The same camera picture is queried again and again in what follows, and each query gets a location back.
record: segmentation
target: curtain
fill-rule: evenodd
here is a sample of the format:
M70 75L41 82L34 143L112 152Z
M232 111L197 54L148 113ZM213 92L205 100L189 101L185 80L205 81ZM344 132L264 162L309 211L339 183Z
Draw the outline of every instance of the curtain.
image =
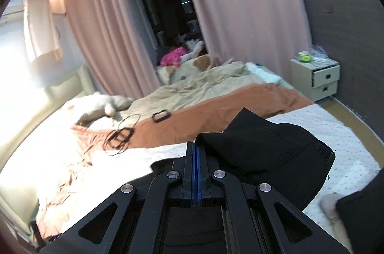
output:
M127 0L64 0L79 48L109 95L142 98L160 86Z
M25 47L30 62L53 52L56 60L63 56L49 0L23 0Z
M289 60L312 44L303 0L193 0L214 63L260 63L290 80Z

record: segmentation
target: orange blanket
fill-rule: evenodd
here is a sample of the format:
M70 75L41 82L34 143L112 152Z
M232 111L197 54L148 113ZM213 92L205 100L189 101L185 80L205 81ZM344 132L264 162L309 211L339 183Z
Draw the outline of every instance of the orange blanket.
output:
M178 144L195 140L199 133L223 131L244 107L268 118L312 103L296 90L274 84L251 84L230 94L172 112L169 119L160 123L155 124L151 118L140 121L123 149ZM119 144L117 141L113 141L111 145L105 142L111 130L93 131L78 125L72 126L71 130L76 138L81 160L68 166L68 177L60 181L54 200L47 203L46 211L38 219L43 237L60 233L62 224L68 221L82 181L91 173L93 152L111 150L112 146Z

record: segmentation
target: wooden floor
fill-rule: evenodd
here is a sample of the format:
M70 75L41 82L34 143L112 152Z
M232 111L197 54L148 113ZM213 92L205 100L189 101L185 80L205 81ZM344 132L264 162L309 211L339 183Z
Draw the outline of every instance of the wooden floor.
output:
M379 163L380 168L384 167L384 145L368 126L360 121L353 112L336 100L321 101L319 105L331 113L336 119L341 121L345 126L351 128L365 148Z

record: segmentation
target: metal screw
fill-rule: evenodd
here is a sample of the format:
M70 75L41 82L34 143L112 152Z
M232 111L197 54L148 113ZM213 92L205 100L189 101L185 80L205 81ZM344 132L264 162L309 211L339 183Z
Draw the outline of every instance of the metal screw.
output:
M214 176L216 178L223 178L225 176L225 172L222 171L222 170L217 170L217 171L214 171Z
M130 193L133 191L133 186L131 184L122 185L121 191L124 193Z
M259 188L261 191L264 191L264 192L270 192L272 190L271 185L267 183L260 184Z
M180 176L180 173L178 171L170 171L167 174L168 178L175 179Z

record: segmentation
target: beige headboard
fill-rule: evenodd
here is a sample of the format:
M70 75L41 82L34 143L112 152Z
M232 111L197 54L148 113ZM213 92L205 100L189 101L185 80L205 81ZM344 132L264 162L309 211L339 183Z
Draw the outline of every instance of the beige headboard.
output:
M0 211L18 230L30 234L29 221L38 207L37 190L33 185L33 169L23 153L12 156L24 139L45 119L73 97L95 92L85 66L67 75L60 83L37 90L28 97L23 117L15 118L11 133L0 140ZM34 149L22 149L23 152Z

